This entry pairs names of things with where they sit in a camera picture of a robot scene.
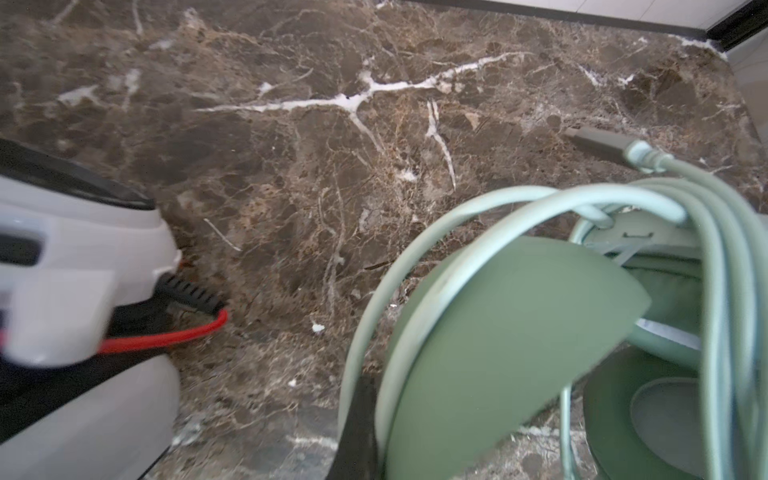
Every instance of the cable connector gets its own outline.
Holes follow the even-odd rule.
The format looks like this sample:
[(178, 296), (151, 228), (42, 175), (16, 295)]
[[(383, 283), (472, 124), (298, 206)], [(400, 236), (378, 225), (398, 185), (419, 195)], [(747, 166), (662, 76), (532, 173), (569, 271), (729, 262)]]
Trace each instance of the cable connector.
[(664, 169), (659, 167), (660, 159), (669, 155), (646, 141), (597, 128), (568, 128), (565, 136), (583, 152), (646, 174), (663, 172)]

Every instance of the black ridged grip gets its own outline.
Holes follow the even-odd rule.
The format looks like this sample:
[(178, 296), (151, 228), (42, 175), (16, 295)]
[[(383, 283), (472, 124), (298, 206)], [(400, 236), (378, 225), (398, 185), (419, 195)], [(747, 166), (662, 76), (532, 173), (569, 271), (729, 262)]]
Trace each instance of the black ridged grip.
[(224, 307), (224, 302), (218, 296), (173, 273), (163, 273), (154, 291), (209, 315), (216, 315)]

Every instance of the marble floor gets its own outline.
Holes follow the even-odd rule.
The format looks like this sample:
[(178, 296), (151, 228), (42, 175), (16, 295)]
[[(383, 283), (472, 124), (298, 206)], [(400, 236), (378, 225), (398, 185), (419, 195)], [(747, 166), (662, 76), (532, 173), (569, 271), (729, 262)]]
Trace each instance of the marble floor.
[[(649, 139), (768, 213), (765, 152), (700, 42), (389, 0), (2, 0), (0, 14), (0, 135), (155, 197), (185, 275), (230, 304), (222, 332), (173, 351), (177, 437), (150, 480), (323, 478), (355, 325), (425, 225), (499, 187), (637, 177), (575, 152), (567, 127)], [(419, 278), (505, 213), (416, 267), (369, 371)], [(546, 409), (461, 478), (559, 478), (557, 424)]]

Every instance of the white wall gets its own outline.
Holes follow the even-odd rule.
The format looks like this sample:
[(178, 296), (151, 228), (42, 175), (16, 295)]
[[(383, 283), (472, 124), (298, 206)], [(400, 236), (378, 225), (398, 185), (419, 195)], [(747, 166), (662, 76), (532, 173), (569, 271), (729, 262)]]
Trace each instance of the white wall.
[(566, 12), (626, 18), (682, 27), (709, 28), (748, 0), (496, 0)]
[(728, 61), (760, 140), (768, 145), (768, 29), (728, 51)]

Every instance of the wall baseboard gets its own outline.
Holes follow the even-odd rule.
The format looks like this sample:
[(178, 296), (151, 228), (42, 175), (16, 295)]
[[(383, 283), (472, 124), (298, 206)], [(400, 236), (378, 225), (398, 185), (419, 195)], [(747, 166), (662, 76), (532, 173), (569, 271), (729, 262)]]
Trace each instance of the wall baseboard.
[(589, 15), (577, 12), (564, 12), (551, 8), (529, 7), (527, 5), (513, 5), (509, 3), (493, 2), (492, 0), (409, 0), (411, 2), (426, 3), (430, 5), (442, 5), (445, 7), (469, 8), (471, 10), (484, 10), (487, 12), (512, 13), (516, 15), (530, 15), (534, 17), (562, 20), (563, 22), (578, 22), (589, 25), (603, 25), (606, 27), (628, 28), (630, 30), (655, 31), (670, 35), (680, 35), (697, 40), (707, 40), (707, 31), (702, 28), (680, 27), (661, 23), (641, 22), (640, 20), (627, 20), (625, 18), (604, 17), (602, 15)]

